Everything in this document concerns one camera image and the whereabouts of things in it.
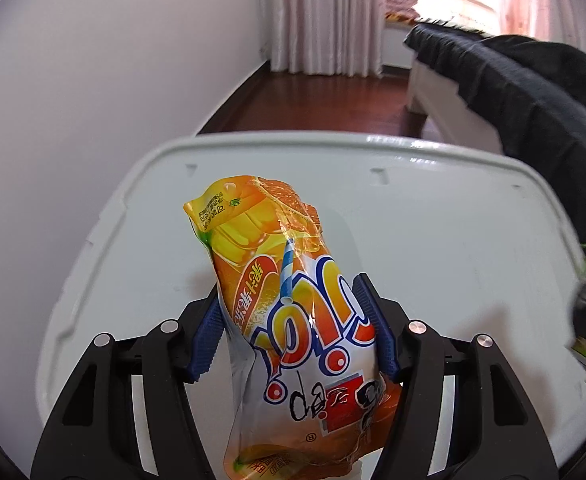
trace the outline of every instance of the blue striped straw graphic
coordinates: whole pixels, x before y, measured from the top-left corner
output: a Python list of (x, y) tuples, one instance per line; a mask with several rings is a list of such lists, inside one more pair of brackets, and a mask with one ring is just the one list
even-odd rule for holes
[(282, 258), (282, 270), (279, 273), (279, 300), (282, 304), (291, 304), (293, 299), (293, 240), (287, 239)]

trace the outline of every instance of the wooden floor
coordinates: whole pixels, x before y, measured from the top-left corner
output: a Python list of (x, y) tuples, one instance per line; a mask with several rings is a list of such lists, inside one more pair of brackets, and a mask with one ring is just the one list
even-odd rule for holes
[(409, 113), (408, 78), (268, 73), (221, 131), (334, 130), (417, 137), (424, 117)]

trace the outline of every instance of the metal screw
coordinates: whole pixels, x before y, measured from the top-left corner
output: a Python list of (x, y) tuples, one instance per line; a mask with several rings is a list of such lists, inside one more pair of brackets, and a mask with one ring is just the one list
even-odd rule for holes
[(170, 334), (178, 329), (179, 325), (175, 319), (167, 319), (160, 325), (160, 330), (165, 334)]
[(477, 344), (484, 348), (490, 348), (492, 346), (492, 339), (486, 334), (480, 334), (477, 336)]
[(409, 323), (409, 330), (414, 334), (423, 334), (426, 332), (426, 325), (422, 321), (411, 321)]
[(111, 336), (108, 334), (98, 334), (96, 338), (94, 338), (94, 345), (96, 346), (106, 346), (109, 344), (111, 340)]

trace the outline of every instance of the baseboard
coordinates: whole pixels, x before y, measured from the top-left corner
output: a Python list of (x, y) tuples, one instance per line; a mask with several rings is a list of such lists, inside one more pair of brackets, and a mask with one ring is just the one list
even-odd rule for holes
[(405, 79), (408, 79), (410, 73), (410, 68), (404, 68), (401, 66), (393, 65), (382, 65), (382, 75), (391, 75), (395, 77), (403, 77)]
[(253, 72), (238, 88), (233, 92), (229, 98), (222, 103), (222, 106), (218, 108), (215, 113), (211, 116), (202, 129), (198, 132), (199, 134), (214, 134), (217, 132), (226, 132), (227, 124), (240, 109), (240, 107), (246, 103), (249, 97), (253, 94), (260, 82), (269, 75), (271, 72), (271, 62), (266, 61), (260, 68)]

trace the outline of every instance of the white plastic tray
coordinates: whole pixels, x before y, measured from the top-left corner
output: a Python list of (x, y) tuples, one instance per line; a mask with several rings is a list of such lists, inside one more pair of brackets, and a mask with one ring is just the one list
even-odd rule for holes
[[(36, 378), (43, 422), (97, 333), (144, 335), (208, 294), (215, 275), (182, 204), (235, 174), (283, 180), (316, 206), (349, 281), (367, 272), (380, 295), (442, 335), (491, 334), (529, 394), (558, 464), (584, 441), (585, 375), (566, 350), (582, 252), (545, 181), (516, 160), (485, 152), (316, 132), (181, 139), (135, 165), (52, 311)], [(224, 338), (211, 371), (187, 391), (211, 465), (225, 479), (233, 405)], [(450, 393), (443, 426), (450, 423)], [(445, 462), (441, 433), (432, 470)], [(143, 462), (152, 469), (149, 454)], [(363, 475), (373, 467), (364, 460)]]

